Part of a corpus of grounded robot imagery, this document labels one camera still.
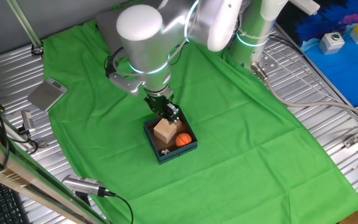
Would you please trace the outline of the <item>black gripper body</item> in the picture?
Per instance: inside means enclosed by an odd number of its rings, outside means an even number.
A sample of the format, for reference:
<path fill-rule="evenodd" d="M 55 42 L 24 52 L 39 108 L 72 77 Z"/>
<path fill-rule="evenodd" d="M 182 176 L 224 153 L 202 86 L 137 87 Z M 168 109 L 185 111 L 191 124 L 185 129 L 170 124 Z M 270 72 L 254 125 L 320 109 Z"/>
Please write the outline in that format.
<path fill-rule="evenodd" d="M 147 94 L 145 97 L 145 102 L 148 104 L 149 108 L 159 117 L 167 117 L 168 114 L 165 112 L 165 105 L 172 103 L 173 95 L 170 96 L 152 96 Z"/>

